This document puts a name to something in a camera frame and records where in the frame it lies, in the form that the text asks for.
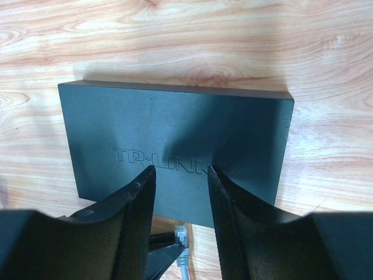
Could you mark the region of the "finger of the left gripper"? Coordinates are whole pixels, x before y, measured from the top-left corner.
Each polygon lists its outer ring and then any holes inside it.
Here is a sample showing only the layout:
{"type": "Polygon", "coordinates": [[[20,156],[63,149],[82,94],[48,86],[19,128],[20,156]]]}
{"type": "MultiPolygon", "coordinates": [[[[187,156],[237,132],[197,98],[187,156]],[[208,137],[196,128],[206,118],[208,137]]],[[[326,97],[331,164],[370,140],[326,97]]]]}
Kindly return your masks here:
{"type": "Polygon", "coordinates": [[[182,253],[182,246],[150,246],[147,253],[145,280],[158,280],[182,253]]]}
{"type": "Polygon", "coordinates": [[[149,239],[150,248],[163,248],[175,243],[175,233],[157,233],[151,234],[149,239]]]}

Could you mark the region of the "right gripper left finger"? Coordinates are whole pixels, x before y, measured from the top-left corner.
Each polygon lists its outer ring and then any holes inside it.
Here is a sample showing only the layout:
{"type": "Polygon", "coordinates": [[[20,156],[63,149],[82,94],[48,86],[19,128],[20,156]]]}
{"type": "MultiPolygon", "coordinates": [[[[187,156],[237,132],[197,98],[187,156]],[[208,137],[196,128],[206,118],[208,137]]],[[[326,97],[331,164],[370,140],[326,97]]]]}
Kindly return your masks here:
{"type": "Polygon", "coordinates": [[[143,279],[156,170],[71,216],[1,211],[2,279],[143,279]]]}

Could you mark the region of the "black network switch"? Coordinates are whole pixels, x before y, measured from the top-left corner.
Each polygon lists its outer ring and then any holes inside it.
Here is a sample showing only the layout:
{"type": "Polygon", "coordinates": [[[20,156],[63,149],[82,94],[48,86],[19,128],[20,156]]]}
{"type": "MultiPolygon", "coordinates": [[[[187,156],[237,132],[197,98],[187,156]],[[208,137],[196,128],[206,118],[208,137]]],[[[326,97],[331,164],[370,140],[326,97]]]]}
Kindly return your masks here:
{"type": "Polygon", "coordinates": [[[77,80],[58,93],[80,198],[100,201],[152,165],[154,214],[210,228],[214,165],[275,202],[289,92],[77,80]]]}

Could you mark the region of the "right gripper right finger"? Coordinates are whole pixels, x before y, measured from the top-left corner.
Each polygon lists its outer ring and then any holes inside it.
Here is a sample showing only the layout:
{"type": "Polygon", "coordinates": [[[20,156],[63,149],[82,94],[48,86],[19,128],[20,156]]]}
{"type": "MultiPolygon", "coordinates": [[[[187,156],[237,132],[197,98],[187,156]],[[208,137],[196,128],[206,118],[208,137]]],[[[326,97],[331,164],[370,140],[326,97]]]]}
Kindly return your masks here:
{"type": "Polygon", "coordinates": [[[231,181],[207,174],[223,279],[371,279],[372,213],[276,208],[231,181]]]}

